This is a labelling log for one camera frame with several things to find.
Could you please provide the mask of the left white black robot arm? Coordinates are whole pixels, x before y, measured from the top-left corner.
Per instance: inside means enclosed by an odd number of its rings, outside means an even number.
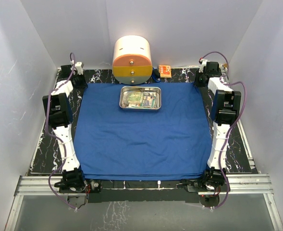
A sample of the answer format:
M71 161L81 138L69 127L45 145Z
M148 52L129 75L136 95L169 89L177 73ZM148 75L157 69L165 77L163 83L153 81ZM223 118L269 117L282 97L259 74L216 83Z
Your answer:
M55 183L54 186L61 191L70 190L76 193L85 191L87 180L74 150L73 113L69 103L69 95L74 88L86 88L83 66L82 62L62 66L61 71L63 74L68 74L68 78L57 82L50 95L42 98L46 114L45 131L49 133L49 128L52 129L52 133L49 135L57 140L62 160L60 167L62 180Z

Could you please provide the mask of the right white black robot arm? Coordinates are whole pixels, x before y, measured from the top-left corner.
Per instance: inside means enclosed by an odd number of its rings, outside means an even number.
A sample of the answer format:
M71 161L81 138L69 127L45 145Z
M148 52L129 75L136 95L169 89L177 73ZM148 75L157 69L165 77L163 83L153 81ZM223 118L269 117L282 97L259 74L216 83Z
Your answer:
M199 60L194 85L207 87L214 94L210 118L213 122L213 138L208 168L201 178L201 185L207 191L216 191L226 182L226 152L231 127L240 114L241 92L232 90L223 77L218 76L220 65L204 58Z

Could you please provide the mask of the packaged supplies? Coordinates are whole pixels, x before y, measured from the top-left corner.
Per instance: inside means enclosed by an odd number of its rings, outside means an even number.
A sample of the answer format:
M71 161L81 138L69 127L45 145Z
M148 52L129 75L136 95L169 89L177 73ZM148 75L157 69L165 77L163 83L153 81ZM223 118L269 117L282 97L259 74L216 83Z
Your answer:
M157 108L156 94L151 92L125 92L121 106L123 108Z

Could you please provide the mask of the steel instrument tray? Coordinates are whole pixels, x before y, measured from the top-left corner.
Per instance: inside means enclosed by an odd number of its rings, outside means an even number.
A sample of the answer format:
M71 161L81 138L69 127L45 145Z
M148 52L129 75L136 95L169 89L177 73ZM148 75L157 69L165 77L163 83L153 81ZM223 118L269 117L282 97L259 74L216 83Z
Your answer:
M161 89L124 86L120 91L119 107L126 111L158 111L161 108Z

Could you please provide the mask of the blue surgical cloth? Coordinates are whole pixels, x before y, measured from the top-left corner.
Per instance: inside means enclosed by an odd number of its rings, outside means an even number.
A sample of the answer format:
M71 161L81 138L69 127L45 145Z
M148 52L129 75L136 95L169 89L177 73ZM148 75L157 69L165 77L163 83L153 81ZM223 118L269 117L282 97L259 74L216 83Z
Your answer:
M159 83L157 112L119 106L120 84L89 84L74 149L88 179L180 180L207 167L212 139L201 93L190 83Z

